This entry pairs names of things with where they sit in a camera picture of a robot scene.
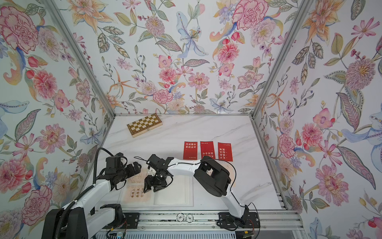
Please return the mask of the beige card gold characters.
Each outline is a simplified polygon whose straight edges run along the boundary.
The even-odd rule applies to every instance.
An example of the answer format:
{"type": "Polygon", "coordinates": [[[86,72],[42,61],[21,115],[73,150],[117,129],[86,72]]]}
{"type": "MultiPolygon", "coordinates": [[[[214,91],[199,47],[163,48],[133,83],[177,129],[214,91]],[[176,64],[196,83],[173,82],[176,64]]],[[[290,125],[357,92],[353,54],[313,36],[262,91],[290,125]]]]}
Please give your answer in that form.
{"type": "Polygon", "coordinates": [[[139,174],[128,178],[127,182],[129,184],[144,184],[144,180],[148,175],[150,175],[150,169],[143,168],[139,174]]]}

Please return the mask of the white photo album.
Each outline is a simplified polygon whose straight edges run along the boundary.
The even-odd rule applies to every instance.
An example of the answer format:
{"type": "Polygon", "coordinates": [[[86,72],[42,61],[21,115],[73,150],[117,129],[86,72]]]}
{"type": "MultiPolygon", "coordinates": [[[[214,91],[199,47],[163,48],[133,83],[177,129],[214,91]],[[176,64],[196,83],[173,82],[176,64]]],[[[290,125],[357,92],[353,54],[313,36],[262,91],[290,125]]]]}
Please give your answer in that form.
{"type": "MultiPolygon", "coordinates": [[[[150,169],[150,175],[154,175],[154,171],[150,169]]],[[[147,192],[151,195],[151,200],[145,203],[127,202],[125,199],[125,192],[128,187],[144,184],[127,184],[124,186],[122,193],[119,196],[119,203],[123,207],[138,208],[138,207],[172,207],[172,206],[193,206],[193,180],[187,176],[175,176],[169,187],[153,192],[147,192]]]]}

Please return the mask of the beige card red characters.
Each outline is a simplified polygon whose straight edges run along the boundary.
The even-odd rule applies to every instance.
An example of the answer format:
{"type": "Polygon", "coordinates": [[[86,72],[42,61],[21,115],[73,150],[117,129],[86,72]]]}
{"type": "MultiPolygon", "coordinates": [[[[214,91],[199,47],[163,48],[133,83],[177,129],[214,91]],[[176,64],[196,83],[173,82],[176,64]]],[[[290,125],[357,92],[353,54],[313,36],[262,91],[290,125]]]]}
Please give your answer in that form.
{"type": "Polygon", "coordinates": [[[151,200],[149,193],[144,193],[144,186],[137,185],[128,187],[125,192],[125,199],[127,202],[145,203],[151,200]]]}

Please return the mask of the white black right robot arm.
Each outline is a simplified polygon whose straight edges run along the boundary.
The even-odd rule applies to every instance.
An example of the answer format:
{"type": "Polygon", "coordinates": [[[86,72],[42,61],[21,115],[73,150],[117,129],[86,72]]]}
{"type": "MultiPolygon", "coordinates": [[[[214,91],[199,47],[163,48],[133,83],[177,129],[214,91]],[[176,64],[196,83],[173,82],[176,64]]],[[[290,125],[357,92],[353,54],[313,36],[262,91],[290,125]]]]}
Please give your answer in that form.
{"type": "Polygon", "coordinates": [[[178,175],[193,177],[209,194],[222,199],[229,211],[228,222],[241,228],[246,225],[249,208],[239,202],[232,193],[233,181],[230,172],[218,163],[218,160],[209,156],[204,156],[200,160],[181,160],[174,157],[162,159],[153,154],[146,164],[149,169],[155,171],[155,174],[146,176],[144,193],[152,189],[158,192],[167,188],[168,177],[173,178],[178,175]]]}

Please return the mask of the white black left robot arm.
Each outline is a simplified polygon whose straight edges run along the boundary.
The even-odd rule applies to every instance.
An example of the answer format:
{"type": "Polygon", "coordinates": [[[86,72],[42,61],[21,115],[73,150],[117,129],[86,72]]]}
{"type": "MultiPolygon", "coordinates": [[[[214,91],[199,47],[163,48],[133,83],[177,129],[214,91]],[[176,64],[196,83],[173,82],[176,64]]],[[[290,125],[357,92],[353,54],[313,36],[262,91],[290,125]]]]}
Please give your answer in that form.
{"type": "Polygon", "coordinates": [[[126,160],[122,153],[106,158],[106,167],[95,177],[96,182],[80,193],[62,209],[47,213],[43,226],[43,239],[90,239],[104,227],[117,228],[126,222],[120,204],[106,204],[92,213],[95,206],[119,183],[141,172],[138,162],[126,160]]]}

